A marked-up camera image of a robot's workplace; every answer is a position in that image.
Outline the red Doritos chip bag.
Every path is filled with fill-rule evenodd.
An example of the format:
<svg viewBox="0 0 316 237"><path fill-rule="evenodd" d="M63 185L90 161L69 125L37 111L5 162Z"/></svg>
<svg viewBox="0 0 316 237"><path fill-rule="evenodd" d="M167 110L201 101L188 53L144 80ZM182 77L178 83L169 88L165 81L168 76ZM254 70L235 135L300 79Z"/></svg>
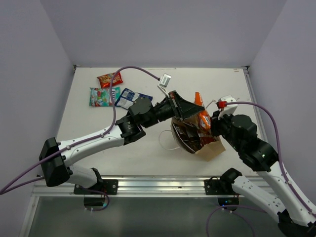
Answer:
<svg viewBox="0 0 316 237"><path fill-rule="evenodd" d="M205 145L210 144L212 142L216 142L216 138L213 137L209 131L206 132L206 131L200 129L198 122L195 118L187 119L187 120L184 120L182 122L187 122L187 123L190 122L197 127L197 132L200 136L202 147L204 147Z"/></svg>

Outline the orange snack packet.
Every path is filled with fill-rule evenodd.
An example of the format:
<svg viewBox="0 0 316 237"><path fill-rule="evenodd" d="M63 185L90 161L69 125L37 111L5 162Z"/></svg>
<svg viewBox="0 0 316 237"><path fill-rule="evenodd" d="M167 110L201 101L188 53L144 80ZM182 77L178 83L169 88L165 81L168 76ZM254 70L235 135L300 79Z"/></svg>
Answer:
<svg viewBox="0 0 316 237"><path fill-rule="evenodd" d="M199 92L195 92L195 104L204 107L202 96ZM206 110L198 113L197 121L200 129L206 132L211 129L211 119L209 113Z"/></svg>

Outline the brown chip bag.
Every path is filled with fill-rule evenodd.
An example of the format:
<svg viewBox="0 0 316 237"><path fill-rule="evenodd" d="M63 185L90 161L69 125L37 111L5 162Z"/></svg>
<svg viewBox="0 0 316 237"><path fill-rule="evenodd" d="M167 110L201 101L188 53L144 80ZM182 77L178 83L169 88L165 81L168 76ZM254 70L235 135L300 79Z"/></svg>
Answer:
<svg viewBox="0 0 316 237"><path fill-rule="evenodd" d="M195 154L202 149L202 143L197 127L192 123L171 120L171 132L180 148L190 154Z"/></svg>

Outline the brown paper bag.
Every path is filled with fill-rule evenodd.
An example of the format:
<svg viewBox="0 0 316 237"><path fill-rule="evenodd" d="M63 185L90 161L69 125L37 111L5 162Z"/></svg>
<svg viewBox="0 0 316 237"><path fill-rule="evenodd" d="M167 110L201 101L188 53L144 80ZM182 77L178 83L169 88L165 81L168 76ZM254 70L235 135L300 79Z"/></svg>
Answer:
<svg viewBox="0 0 316 237"><path fill-rule="evenodd" d="M195 118L197 120L197 114L189 119L193 119ZM210 144L205 145L201 150L199 150L198 152L196 152L193 155L196 155L200 158L202 158L205 161L211 161L212 159L214 159L215 157L219 156L221 153L223 153L226 149L220 139L220 137L218 136L213 136L216 138L216 142L212 142ZM174 151L174 150L179 150L182 149L179 147L179 145L177 144L176 147L174 148L167 148L162 142L161 142L161 136L158 137L158 142L160 144L160 146L167 150L167 151Z"/></svg>

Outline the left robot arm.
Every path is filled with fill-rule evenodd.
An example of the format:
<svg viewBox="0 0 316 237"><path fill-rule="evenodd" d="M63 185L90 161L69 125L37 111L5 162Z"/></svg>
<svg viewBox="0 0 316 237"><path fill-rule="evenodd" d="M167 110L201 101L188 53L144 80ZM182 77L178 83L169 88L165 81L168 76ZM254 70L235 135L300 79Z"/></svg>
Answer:
<svg viewBox="0 0 316 237"><path fill-rule="evenodd" d="M105 190L105 183L96 168L84 168L76 163L103 150L134 143L146 135L144 129L167 119L179 121L204 111L204 107L183 99L172 91L160 103L139 97L121 119L100 131L68 141L55 138L45 141L39 160L48 187L63 183L78 185L92 194Z"/></svg>

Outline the teal Fox's candy bag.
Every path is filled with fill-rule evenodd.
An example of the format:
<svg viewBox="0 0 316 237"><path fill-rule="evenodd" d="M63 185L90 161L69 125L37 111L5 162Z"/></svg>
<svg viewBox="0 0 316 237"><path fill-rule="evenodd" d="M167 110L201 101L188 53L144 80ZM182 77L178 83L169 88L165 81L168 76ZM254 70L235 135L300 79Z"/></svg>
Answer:
<svg viewBox="0 0 316 237"><path fill-rule="evenodd" d="M112 97L114 103L121 94L120 87L112 88ZM90 88L89 106L91 107L108 107L112 106L109 88Z"/></svg>

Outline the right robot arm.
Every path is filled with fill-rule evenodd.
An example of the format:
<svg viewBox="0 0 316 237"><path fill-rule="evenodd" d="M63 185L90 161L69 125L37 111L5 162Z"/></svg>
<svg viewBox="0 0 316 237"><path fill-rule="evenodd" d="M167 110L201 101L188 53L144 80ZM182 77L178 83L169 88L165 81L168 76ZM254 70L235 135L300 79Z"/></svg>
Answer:
<svg viewBox="0 0 316 237"><path fill-rule="evenodd" d="M275 149L258 138L257 126L246 115L223 115L216 111L211 117L211 132L222 136L237 152L242 162L256 172L274 191L269 194L253 184L234 168L219 179L211 179L211 186L226 194L241 194L270 217L287 237L314 237L316 235L316 206L298 189L284 167Z"/></svg>

